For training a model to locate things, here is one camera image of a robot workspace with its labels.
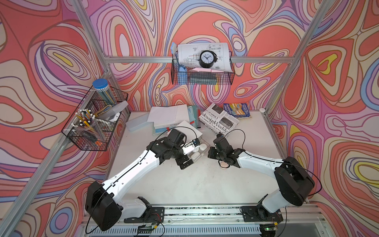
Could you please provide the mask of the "white three-drawer box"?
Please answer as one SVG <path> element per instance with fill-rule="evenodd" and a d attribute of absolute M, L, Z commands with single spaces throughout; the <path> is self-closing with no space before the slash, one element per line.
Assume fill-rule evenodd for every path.
<path fill-rule="evenodd" d="M 200 132 L 197 128 L 195 128 L 194 126 L 189 124 L 187 121 L 183 121 L 180 124 L 178 124 L 177 126 L 175 126 L 174 129 L 182 132 L 185 135 L 185 138 L 184 138 L 185 144 L 191 142 L 195 138 L 198 138 L 201 144 L 204 143 L 207 145 L 207 149 L 205 151 L 201 151 L 198 148 L 198 149 L 194 150 L 193 152 L 191 152 L 187 155 L 190 159 L 192 159 L 191 155 L 193 153 L 195 153 L 195 152 L 200 153 L 200 156 L 197 159 L 195 159 L 195 160 L 192 159 L 194 163 L 199 161 L 203 156 L 205 156 L 207 154 L 207 152 L 210 148 L 210 145 L 203 139 L 203 133 Z"/>

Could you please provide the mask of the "white oval earphone case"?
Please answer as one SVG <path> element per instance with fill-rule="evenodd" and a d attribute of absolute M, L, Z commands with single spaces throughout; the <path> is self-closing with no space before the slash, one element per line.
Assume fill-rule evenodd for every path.
<path fill-rule="evenodd" d="M 197 159 L 199 156 L 200 156 L 200 153 L 199 153 L 199 152 L 195 152 L 195 153 L 193 153 L 193 154 L 191 155 L 191 158 L 192 158 L 193 160 L 195 160 L 195 159 Z"/>

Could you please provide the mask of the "white round earphone case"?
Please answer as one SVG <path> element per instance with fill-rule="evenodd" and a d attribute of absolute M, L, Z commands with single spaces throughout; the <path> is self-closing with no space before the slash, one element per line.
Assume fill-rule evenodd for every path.
<path fill-rule="evenodd" d="M 207 145 L 206 144 L 201 144 L 200 146 L 199 146 L 199 149 L 201 150 L 201 151 L 205 151 L 206 149 L 207 149 Z"/>

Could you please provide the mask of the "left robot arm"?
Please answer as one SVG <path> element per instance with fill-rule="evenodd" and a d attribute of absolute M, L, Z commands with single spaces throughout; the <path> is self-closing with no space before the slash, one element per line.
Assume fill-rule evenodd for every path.
<path fill-rule="evenodd" d="M 99 183 L 90 184 L 85 200 L 85 210 L 93 219 L 97 228 L 106 231 L 114 226 L 120 218 L 125 218 L 130 207 L 121 199 L 127 191 L 143 176 L 160 166 L 165 160 L 175 159 L 181 169 L 192 165 L 188 154 L 199 148 L 198 136 L 187 141 L 187 136 L 180 127 L 170 129 L 167 137 L 160 134 L 132 164 L 117 175 Z"/>

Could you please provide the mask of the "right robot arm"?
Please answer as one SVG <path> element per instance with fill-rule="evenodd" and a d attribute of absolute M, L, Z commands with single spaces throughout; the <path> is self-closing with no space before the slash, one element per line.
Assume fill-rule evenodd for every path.
<path fill-rule="evenodd" d="M 281 160 L 258 156 L 243 148 L 234 149 L 222 134 L 218 134 L 213 143 L 208 158 L 255 170 L 276 180 L 278 189 L 260 200 L 259 214 L 275 213 L 288 205 L 302 206 L 315 187 L 307 170 L 292 157 Z"/>

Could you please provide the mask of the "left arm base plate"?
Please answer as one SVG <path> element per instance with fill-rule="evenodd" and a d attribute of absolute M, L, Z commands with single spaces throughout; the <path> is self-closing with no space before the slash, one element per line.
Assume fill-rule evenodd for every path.
<path fill-rule="evenodd" d="M 164 220 L 164 207 L 148 207 L 141 217 L 131 217 L 124 219 L 124 223 L 160 223 Z"/>

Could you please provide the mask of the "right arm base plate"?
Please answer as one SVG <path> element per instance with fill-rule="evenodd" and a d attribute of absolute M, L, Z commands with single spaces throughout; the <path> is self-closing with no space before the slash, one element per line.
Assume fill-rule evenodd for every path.
<path fill-rule="evenodd" d="M 280 223 L 283 221 L 283 216 L 280 210 L 277 210 L 274 213 L 270 213 L 261 205 L 242 206 L 240 207 L 240 212 L 245 222 Z"/>

